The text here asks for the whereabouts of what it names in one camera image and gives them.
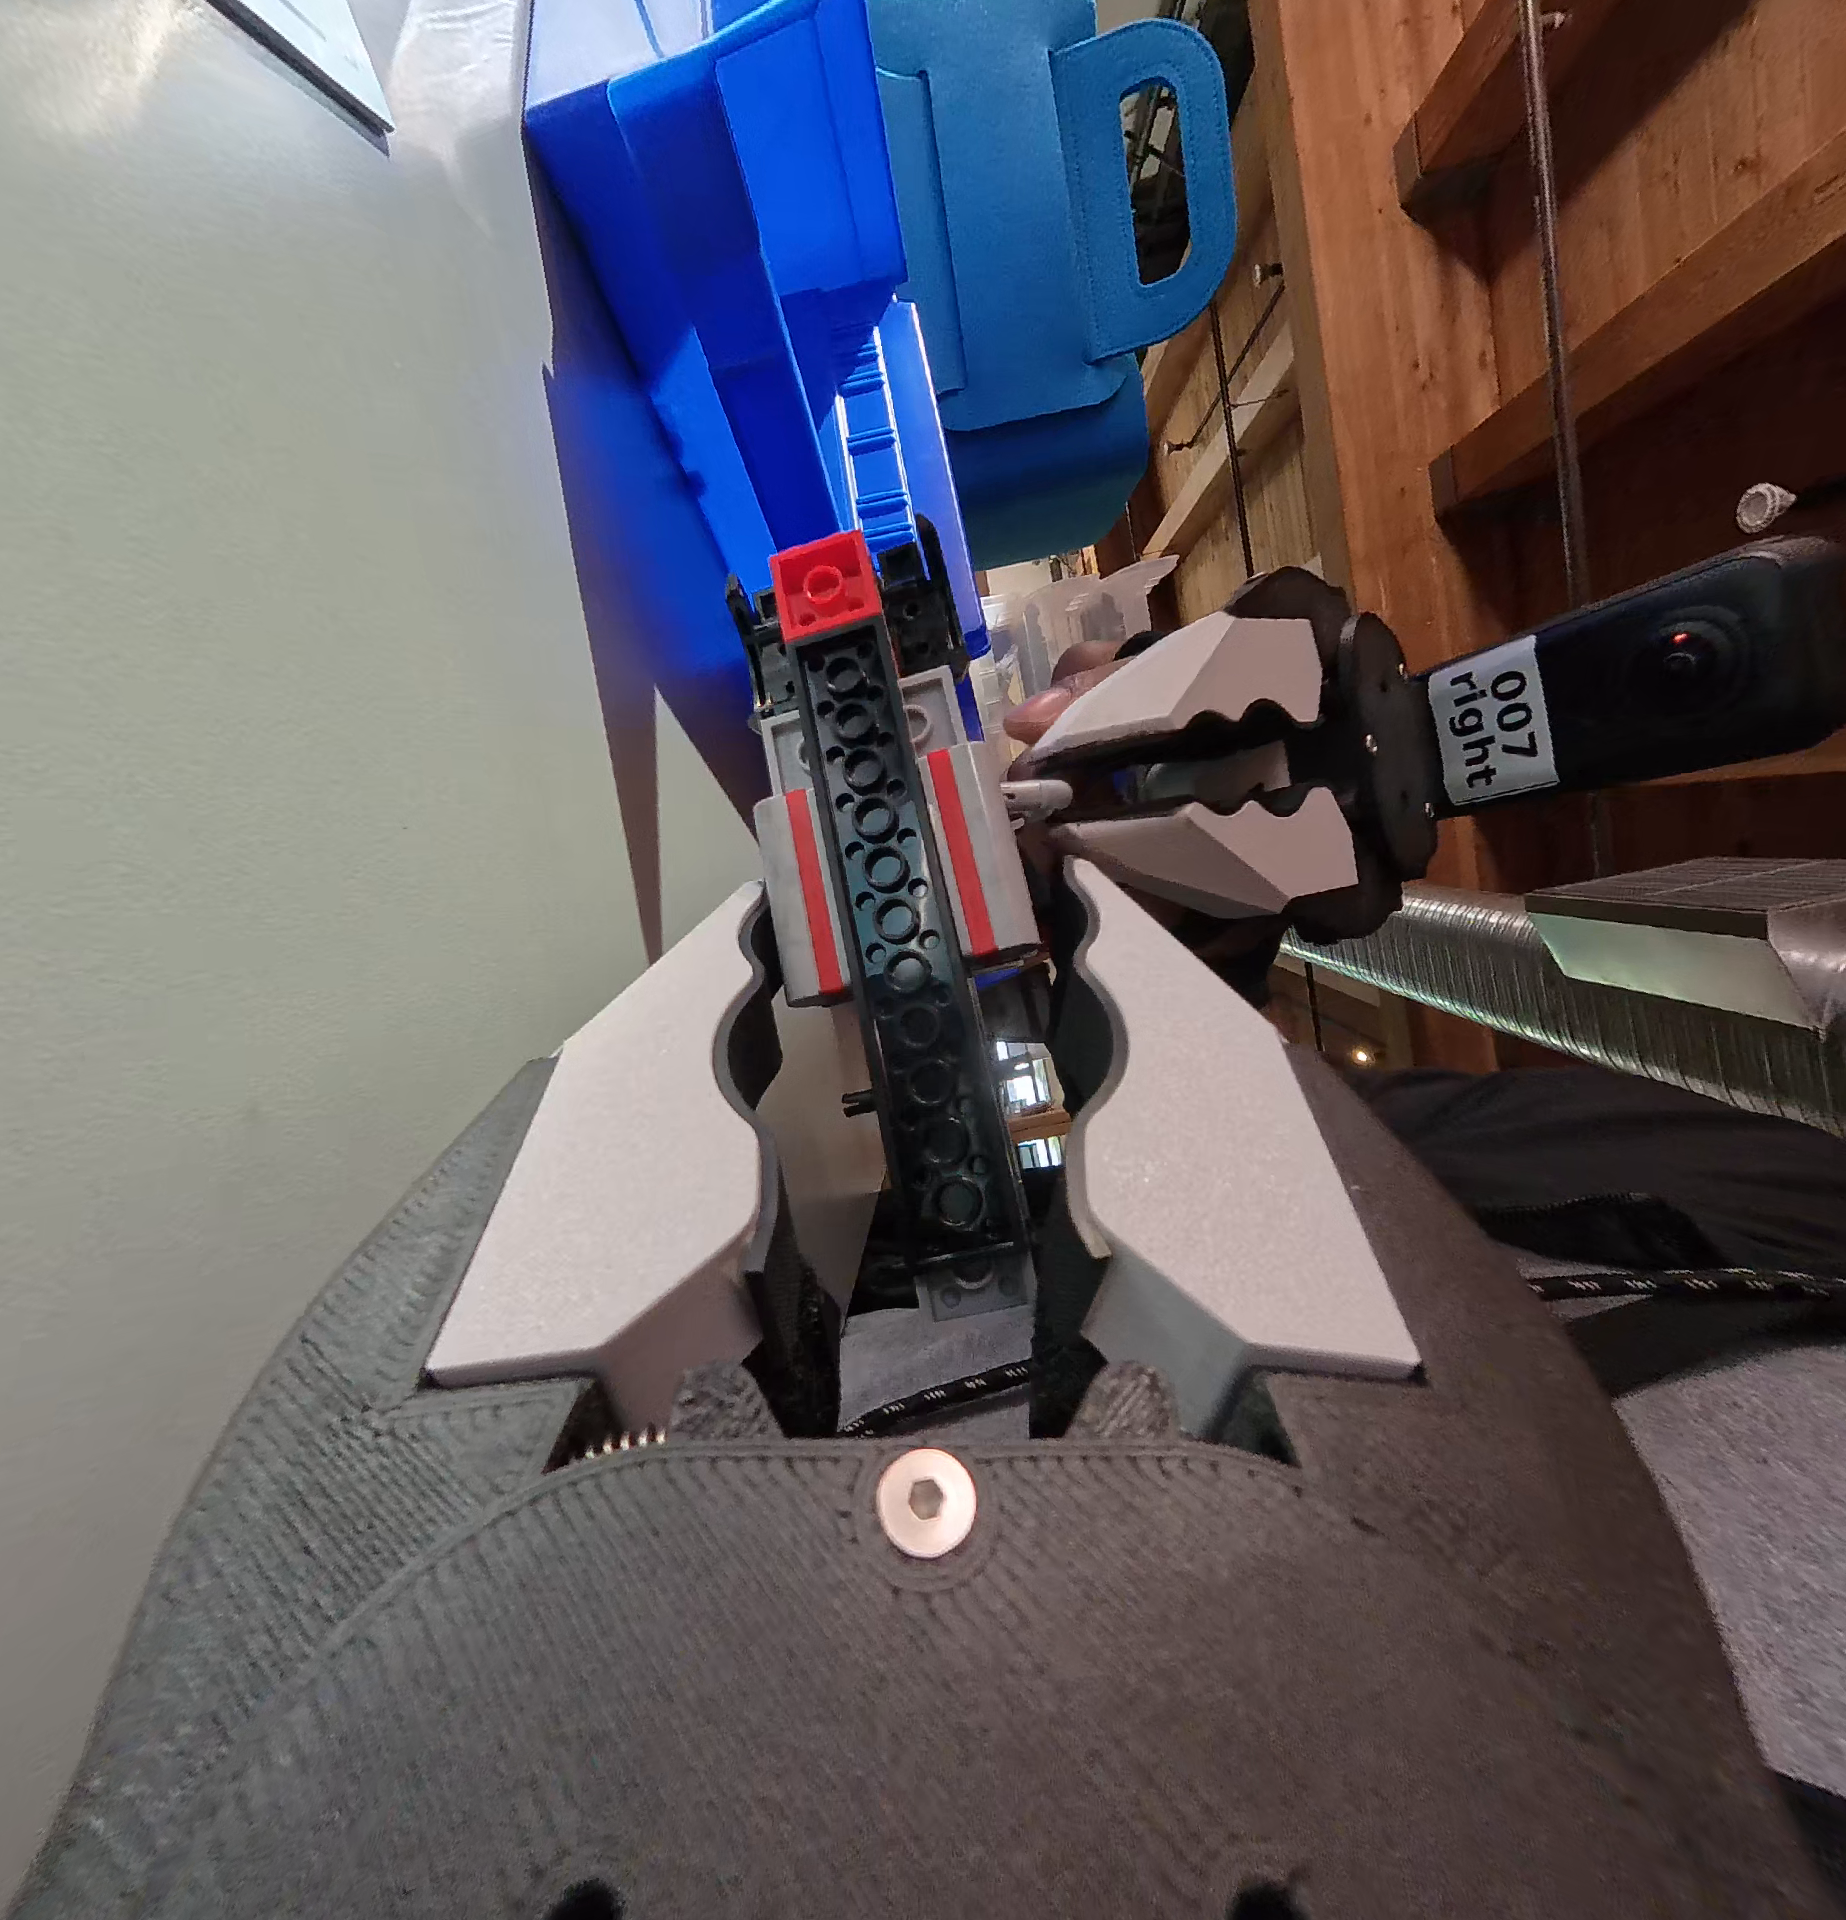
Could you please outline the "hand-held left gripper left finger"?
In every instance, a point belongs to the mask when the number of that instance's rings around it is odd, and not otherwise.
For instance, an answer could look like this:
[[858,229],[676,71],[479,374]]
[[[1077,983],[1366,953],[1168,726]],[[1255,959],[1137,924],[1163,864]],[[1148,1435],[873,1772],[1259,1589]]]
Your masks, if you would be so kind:
[[427,1360],[438,1386],[598,1382],[661,1428],[683,1373],[762,1337],[780,1069],[766,894],[743,884],[550,1065]]

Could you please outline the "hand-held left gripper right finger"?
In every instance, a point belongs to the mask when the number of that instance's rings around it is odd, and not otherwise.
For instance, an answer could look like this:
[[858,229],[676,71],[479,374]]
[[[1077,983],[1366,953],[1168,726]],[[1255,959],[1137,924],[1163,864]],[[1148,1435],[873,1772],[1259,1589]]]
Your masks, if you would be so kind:
[[1247,1382],[1414,1385],[1391,1283],[1273,1025],[1091,861],[1058,900],[1052,1055],[1065,1204],[1095,1290],[1081,1337],[1156,1372],[1213,1439]]

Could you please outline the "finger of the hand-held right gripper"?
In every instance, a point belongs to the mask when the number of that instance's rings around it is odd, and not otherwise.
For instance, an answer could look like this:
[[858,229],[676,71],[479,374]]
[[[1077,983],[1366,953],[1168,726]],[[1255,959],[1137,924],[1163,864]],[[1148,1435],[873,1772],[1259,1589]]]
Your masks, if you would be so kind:
[[1160,752],[1200,723],[1237,726],[1277,711],[1294,728],[1323,718],[1323,662],[1300,617],[1211,613],[1162,636],[1070,698],[1030,744],[1030,776],[1116,752]]
[[1141,798],[1113,779],[1071,779],[1071,857],[1128,896],[1213,919],[1268,919],[1361,884],[1360,842],[1318,785],[1273,811],[1195,790]]

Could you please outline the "toy brick vehicle model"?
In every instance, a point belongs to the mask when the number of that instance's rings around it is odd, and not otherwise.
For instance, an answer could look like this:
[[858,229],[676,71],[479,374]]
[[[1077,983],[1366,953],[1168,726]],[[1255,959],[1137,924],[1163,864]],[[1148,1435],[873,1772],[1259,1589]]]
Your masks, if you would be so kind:
[[873,1264],[935,1321],[1030,1303],[1030,1213],[979,985],[1039,948],[932,525],[859,529],[731,581],[769,796],[756,803],[788,1005],[850,1007],[892,1210]]

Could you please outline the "person's right forearm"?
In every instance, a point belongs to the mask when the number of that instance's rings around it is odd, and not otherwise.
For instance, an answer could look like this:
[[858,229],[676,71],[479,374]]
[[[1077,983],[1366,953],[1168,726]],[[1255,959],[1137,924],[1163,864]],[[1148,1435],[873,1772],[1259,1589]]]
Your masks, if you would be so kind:
[[1613,1069],[1341,1069],[1499,1243],[1846,1283],[1846,1141]]

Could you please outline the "white desk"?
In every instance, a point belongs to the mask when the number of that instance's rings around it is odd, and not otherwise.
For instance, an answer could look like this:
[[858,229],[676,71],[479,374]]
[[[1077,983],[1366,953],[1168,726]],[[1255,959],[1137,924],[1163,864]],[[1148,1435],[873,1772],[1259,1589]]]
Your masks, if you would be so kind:
[[0,1911],[252,1372],[646,962],[527,5],[0,5]]

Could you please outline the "person's right hand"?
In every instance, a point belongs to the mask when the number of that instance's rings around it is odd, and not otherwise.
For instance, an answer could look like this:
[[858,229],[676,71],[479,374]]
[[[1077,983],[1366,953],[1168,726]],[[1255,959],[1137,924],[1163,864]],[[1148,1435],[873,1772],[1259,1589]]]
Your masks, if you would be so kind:
[[1007,711],[1005,736],[1022,749],[1035,745],[1077,698],[1132,661],[1128,644],[1081,641],[1070,645],[1055,661],[1050,683]]

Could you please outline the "stack of clear storage boxes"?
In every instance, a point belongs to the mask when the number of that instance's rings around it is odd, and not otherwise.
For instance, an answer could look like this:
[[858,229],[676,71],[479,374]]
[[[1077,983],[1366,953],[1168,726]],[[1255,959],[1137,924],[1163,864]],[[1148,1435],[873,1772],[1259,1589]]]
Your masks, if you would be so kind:
[[1176,557],[1128,563],[1106,576],[1052,579],[1050,563],[1017,563],[989,575],[998,596],[981,600],[996,683],[1027,698],[1055,679],[1061,655],[1082,644],[1122,647],[1156,630],[1151,596],[1176,570]]

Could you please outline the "black threaded rod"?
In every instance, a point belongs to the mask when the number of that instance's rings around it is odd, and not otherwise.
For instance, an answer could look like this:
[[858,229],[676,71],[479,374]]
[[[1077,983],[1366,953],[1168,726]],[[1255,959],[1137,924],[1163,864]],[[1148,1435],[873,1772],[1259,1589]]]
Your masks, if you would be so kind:
[[1554,18],[1540,2],[1515,5],[1515,46],[1526,119],[1532,180],[1532,234],[1540,263],[1542,321],[1545,340],[1545,391],[1550,408],[1550,444],[1557,476],[1557,506],[1568,605],[1590,602],[1583,453],[1573,370],[1565,334],[1562,253],[1559,231],[1559,191],[1554,131],[1550,115],[1545,46]]

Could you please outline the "light blue foam case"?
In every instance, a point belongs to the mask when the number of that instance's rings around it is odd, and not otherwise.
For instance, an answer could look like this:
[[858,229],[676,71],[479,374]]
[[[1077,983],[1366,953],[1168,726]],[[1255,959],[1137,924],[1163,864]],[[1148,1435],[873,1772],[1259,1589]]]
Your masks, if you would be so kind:
[[[976,569],[1102,541],[1146,469],[1139,352],[1198,321],[1235,253],[1220,53],[1091,5],[870,2],[909,278]],[[1126,101],[1175,101],[1183,253],[1146,278]]]

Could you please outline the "blue plastic bin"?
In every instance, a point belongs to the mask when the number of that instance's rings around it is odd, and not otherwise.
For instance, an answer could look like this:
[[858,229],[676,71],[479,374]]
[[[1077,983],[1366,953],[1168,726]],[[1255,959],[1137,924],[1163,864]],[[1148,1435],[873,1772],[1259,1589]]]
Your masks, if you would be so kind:
[[779,549],[928,520],[985,659],[865,5],[533,5],[523,131],[720,570],[761,592]]

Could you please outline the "light blue instruction booklet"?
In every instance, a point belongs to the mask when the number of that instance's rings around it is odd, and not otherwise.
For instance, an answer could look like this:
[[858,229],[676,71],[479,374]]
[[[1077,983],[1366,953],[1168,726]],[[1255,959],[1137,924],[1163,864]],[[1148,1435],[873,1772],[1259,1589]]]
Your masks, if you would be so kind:
[[381,153],[392,115],[349,2],[208,2],[233,29],[344,114]]

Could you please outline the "wooden shelf frame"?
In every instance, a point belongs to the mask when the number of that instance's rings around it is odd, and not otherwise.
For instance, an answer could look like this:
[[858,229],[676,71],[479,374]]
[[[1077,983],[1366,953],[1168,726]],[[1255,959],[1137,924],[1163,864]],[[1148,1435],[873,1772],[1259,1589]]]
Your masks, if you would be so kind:
[[[1846,546],[1846,5],[1542,5],[1590,599],[1774,532]],[[1128,529],[1171,619],[1305,563],[1425,669],[1568,610],[1515,5],[1176,5],[1235,36],[1235,262],[1146,365]],[[1444,830],[1521,896],[1846,856],[1846,730]]]

